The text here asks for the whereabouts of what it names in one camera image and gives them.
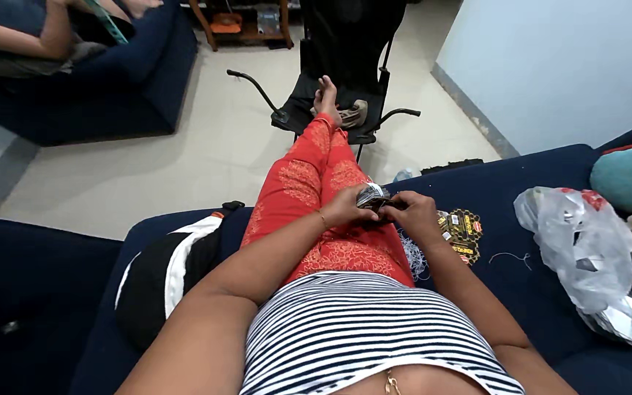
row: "striped shirt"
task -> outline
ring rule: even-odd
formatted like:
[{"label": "striped shirt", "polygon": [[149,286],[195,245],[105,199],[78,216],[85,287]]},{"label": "striped shirt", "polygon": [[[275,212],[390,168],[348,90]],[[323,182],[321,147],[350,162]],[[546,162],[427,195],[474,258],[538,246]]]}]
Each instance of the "striped shirt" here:
[{"label": "striped shirt", "polygon": [[492,395],[524,394],[451,301],[382,274],[322,271],[260,308],[240,395],[330,394],[409,364],[452,369]]}]

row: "plastic bag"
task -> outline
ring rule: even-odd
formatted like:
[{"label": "plastic bag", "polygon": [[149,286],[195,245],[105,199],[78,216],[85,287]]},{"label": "plastic bag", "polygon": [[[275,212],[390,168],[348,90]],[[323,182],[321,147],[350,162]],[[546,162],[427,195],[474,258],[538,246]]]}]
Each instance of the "plastic bag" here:
[{"label": "plastic bag", "polygon": [[543,263],[557,273],[583,313],[605,310],[632,285],[632,234],[593,191],[536,187],[513,202],[521,226],[535,233]]},{"label": "plastic bag", "polygon": [[584,322],[632,345],[632,234],[594,191],[536,187],[513,202]]}]

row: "orange object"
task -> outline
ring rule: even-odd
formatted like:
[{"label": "orange object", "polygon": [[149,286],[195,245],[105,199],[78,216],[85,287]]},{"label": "orange object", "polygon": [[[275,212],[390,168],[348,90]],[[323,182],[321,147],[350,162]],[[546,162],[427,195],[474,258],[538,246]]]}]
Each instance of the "orange object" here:
[{"label": "orange object", "polygon": [[240,33],[243,17],[240,14],[219,13],[214,15],[211,31],[214,33]]}]

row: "black chair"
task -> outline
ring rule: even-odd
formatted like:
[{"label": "black chair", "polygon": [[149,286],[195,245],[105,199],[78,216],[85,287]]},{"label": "black chair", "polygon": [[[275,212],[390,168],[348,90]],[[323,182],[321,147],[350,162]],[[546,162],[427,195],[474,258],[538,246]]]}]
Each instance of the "black chair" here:
[{"label": "black chair", "polygon": [[[301,41],[301,74],[282,108],[277,109],[251,76],[233,70],[228,75],[252,82],[272,108],[272,125],[300,136],[311,122],[311,107],[318,78],[331,77],[338,87],[336,103],[350,108],[357,99],[367,102],[367,117],[360,127],[349,129],[348,143],[360,145],[376,141],[382,122],[397,113],[419,116],[420,111],[398,108],[382,117],[389,86],[387,60],[394,33],[404,17],[405,0],[302,0],[305,39]],[[384,46],[384,63],[377,65]]]}]

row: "red pants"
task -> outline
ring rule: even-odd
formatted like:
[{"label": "red pants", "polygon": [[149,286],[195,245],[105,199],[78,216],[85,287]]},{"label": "red pants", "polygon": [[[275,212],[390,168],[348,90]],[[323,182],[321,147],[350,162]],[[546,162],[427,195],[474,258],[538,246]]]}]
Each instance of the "red pants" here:
[{"label": "red pants", "polygon": [[[332,130],[319,114],[285,157],[268,172],[241,246],[267,236],[328,203],[346,186],[368,181],[347,144],[347,134]],[[324,270],[368,271],[414,286],[409,263],[393,224],[341,226],[323,233],[285,280]]]}]

